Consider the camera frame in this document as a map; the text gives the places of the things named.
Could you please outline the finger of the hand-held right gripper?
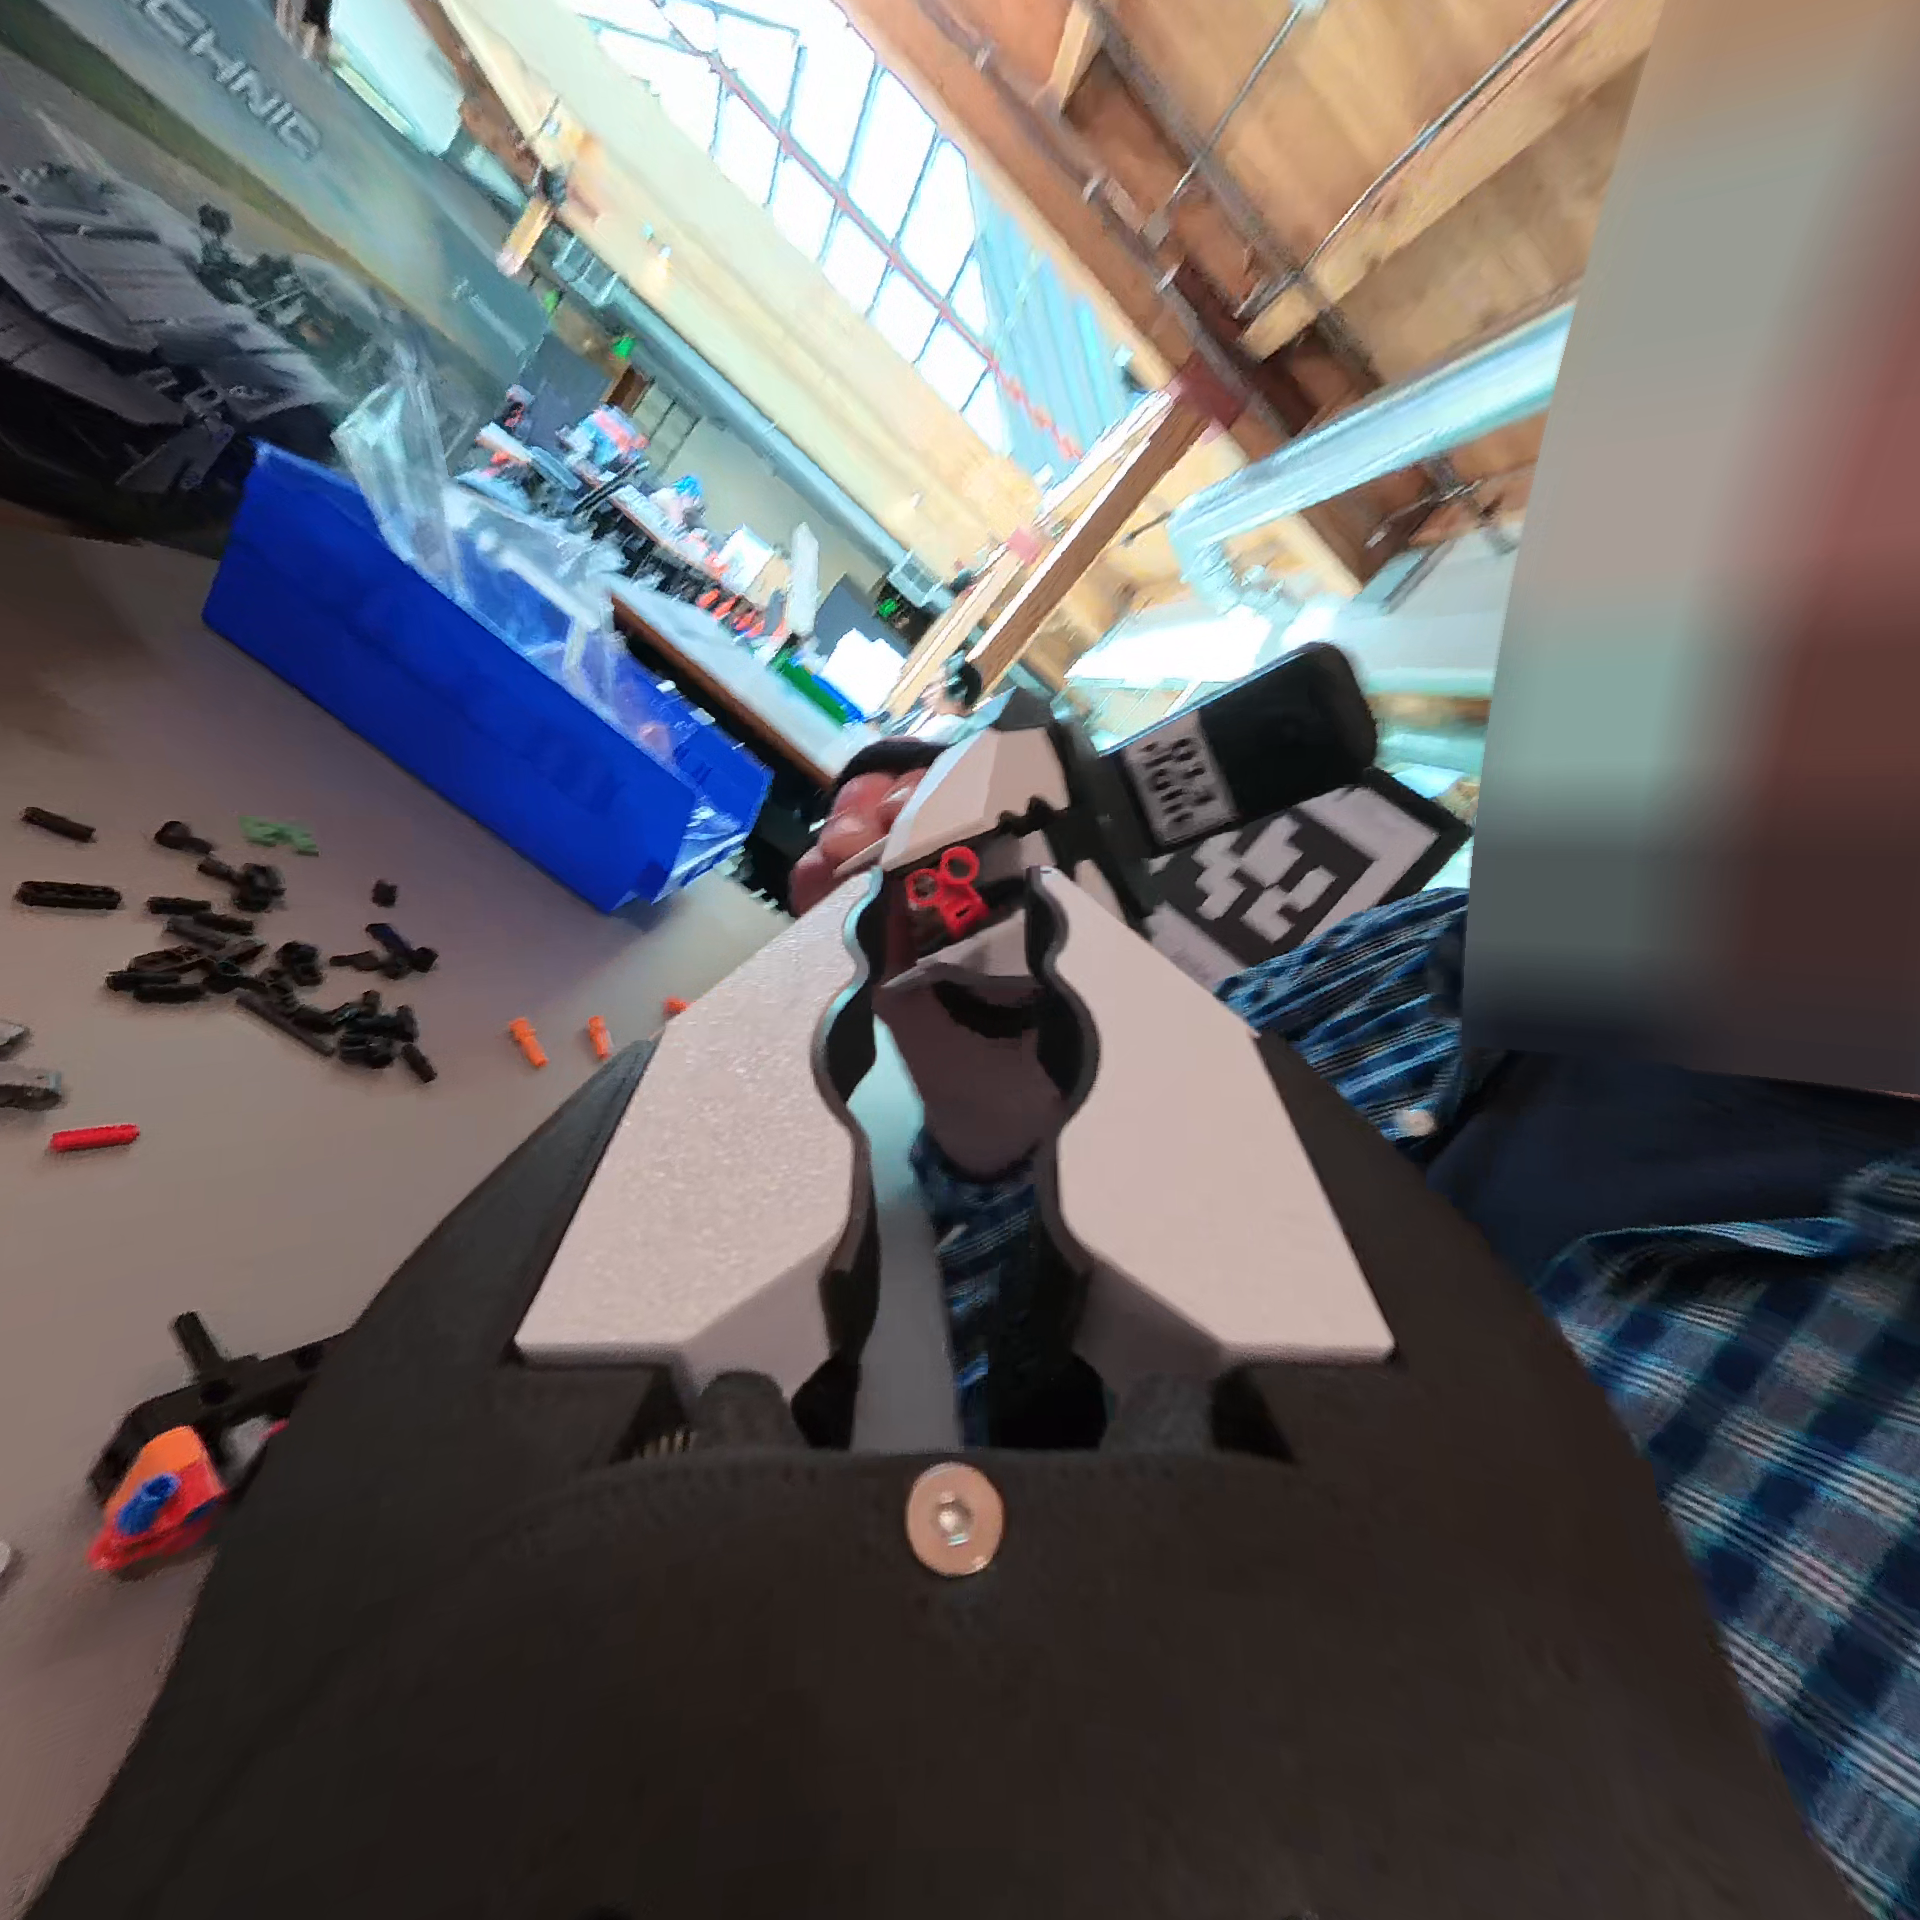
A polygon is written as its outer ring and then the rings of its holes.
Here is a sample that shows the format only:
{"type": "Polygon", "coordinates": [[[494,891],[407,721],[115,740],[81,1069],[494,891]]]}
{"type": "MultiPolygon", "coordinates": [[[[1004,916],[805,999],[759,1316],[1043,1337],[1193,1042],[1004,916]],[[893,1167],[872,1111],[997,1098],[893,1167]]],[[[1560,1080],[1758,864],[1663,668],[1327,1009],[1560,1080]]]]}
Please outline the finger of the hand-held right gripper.
{"type": "Polygon", "coordinates": [[[1043,985],[1023,961],[1023,916],[907,963],[878,987],[918,1096],[928,1139],[959,1170],[1008,1170],[1057,1124],[1040,1064],[1043,985]]]}
{"type": "Polygon", "coordinates": [[[989,728],[953,744],[913,787],[879,848],[885,873],[911,873],[958,844],[999,833],[1033,810],[1072,803],[1044,728],[989,728]]]}

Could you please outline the pile of black lego pieces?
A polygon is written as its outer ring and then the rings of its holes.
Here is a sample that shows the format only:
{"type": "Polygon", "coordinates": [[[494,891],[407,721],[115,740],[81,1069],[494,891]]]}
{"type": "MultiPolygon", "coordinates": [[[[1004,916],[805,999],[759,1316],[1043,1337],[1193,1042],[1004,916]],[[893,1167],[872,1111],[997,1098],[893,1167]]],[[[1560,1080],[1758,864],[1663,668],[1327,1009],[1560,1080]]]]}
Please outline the pile of black lego pieces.
{"type": "Polygon", "coordinates": [[[132,896],[107,880],[22,877],[6,903],[62,921],[135,908],[151,925],[149,941],[102,975],[100,987],[115,999],[153,1011],[229,1005],[327,1064],[407,1073],[425,1088],[439,1082],[405,993],[436,972],[441,953],[392,924],[392,882],[373,882],[375,916],[361,944],[331,951],[292,933],[281,855],[302,855],[244,839],[238,855],[224,855],[185,820],[159,824],[151,845],[187,861],[199,891],[132,896]]]}

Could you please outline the red lego connector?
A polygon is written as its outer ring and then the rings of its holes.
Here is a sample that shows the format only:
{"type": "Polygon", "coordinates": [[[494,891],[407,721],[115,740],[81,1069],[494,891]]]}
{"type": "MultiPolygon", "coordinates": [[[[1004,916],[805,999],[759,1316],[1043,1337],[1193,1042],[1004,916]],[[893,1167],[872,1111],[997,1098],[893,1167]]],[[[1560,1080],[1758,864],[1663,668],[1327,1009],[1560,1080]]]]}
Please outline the red lego connector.
{"type": "Polygon", "coordinates": [[[918,940],[959,941],[989,916],[979,875],[979,855],[969,845],[944,848],[907,873],[902,901],[918,940]]]}

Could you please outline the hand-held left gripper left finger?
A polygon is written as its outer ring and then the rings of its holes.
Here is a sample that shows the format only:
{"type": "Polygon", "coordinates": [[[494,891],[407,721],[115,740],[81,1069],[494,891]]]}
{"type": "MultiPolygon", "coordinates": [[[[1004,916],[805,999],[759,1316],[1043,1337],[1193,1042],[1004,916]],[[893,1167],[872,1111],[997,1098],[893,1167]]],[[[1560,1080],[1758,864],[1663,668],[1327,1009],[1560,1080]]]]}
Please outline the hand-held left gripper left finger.
{"type": "Polygon", "coordinates": [[[524,1362],[651,1364],[686,1397],[728,1373],[859,1392],[900,1153],[881,937],[859,873],[664,1025],[519,1321],[524,1362]]]}

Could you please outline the clear plastic bags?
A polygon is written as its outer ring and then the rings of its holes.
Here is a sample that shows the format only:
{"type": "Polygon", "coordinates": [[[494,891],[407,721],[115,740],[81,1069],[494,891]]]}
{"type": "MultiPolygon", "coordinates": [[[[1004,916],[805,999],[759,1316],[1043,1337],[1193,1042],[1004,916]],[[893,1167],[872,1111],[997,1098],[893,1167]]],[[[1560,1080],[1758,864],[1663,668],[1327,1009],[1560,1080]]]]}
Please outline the clear plastic bags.
{"type": "Polygon", "coordinates": [[[384,385],[348,415],[334,441],[391,552],[687,788],[687,825],[667,834],[672,882],[723,869],[747,845],[771,778],[638,663],[616,626],[612,545],[524,505],[515,492],[457,477],[422,337],[403,322],[384,349],[384,385]]]}

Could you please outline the person's dark navy garment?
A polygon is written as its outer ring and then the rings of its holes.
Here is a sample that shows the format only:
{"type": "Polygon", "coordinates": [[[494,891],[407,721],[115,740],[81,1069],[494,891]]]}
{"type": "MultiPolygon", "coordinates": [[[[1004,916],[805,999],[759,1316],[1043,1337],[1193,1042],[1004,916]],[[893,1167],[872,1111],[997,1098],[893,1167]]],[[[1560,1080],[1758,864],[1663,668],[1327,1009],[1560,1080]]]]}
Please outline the person's dark navy garment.
{"type": "Polygon", "coordinates": [[[1427,1184],[1537,1280],[1595,1234],[1824,1217],[1916,1140],[1911,1096],[1512,1055],[1462,1101],[1427,1184]]]}

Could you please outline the black lego frame orange end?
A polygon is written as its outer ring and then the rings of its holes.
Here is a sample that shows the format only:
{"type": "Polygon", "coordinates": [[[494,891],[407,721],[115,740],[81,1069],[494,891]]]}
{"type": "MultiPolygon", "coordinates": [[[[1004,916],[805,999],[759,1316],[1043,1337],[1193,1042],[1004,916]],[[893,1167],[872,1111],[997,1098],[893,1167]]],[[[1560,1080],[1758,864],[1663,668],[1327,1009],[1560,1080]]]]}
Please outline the black lego frame orange end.
{"type": "Polygon", "coordinates": [[[176,1316],[171,1337],[185,1380],[132,1407],[86,1473],[96,1576],[132,1578],[203,1547],[339,1344],[229,1353],[196,1312],[176,1316]]]}

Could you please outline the grey lego set box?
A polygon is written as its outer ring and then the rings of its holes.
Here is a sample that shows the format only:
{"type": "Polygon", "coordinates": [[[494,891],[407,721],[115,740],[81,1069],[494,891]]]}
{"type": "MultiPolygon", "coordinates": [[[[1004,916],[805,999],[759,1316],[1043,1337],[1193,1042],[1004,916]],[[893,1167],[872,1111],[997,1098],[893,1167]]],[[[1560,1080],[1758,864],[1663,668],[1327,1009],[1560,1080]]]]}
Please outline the grey lego set box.
{"type": "Polygon", "coordinates": [[[4,2],[4,504],[214,552],[403,375],[455,474],[552,449],[608,375],[477,108],[439,5],[4,2]]]}

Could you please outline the blue plastic bin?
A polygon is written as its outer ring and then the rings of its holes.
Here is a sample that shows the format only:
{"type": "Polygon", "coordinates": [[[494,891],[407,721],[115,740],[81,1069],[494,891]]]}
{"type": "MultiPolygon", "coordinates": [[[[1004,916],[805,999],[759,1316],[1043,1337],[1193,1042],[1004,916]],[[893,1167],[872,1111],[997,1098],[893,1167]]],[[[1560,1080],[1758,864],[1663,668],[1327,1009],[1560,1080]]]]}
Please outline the blue plastic bin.
{"type": "Polygon", "coordinates": [[[203,621],[471,824],[608,914],[737,852],[767,768],[638,665],[612,616],[504,560],[461,599],[358,487],[263,445],[203,621]]]}

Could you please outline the background workbench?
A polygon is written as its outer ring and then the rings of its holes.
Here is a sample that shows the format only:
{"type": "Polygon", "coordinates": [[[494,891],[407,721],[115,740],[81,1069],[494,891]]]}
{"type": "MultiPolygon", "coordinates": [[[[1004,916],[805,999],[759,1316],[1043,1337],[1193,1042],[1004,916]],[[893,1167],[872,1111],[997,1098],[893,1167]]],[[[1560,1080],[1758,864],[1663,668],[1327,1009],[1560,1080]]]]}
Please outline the background workbench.
{"type": "Polygon", "coordinates": [[[872,725],[831,717],[723,621],[689,604],[654,587],[614,583],[611,611],[638,661],[776,772],[822,788],[879,739],[872,725]]]}

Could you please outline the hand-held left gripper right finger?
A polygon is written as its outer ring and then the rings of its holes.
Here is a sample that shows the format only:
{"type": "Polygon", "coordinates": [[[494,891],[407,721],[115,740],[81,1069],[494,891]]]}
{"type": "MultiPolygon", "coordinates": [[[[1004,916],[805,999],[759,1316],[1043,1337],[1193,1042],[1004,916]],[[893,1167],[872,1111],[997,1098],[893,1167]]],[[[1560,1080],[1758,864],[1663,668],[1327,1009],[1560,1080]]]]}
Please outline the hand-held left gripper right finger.
{"type": "Polygon", "coordinates": [[[1062,1128],[1038,1163],[1084,1285],[1072,1346],[1112,1395],[1264,1362],[1382,1362],[1384,1315],[1252,1028],[1056,869],[1025,965],[1065,1011],[1062,1128]]]}

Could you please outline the person's right hand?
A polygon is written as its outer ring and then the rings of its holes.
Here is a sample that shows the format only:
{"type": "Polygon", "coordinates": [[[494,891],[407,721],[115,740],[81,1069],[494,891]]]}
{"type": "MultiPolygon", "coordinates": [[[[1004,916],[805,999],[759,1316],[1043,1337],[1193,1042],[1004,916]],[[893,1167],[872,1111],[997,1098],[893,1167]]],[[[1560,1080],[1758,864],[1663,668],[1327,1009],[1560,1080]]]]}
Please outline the person's right hand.
{"type": "Polygon", "coordinates": [[[833,791],[813,845],[790,872],[787,906],[796,919],[824,901],[872,848],[885,845],[910,791],[907,776],[859,776],[833,791]]]}

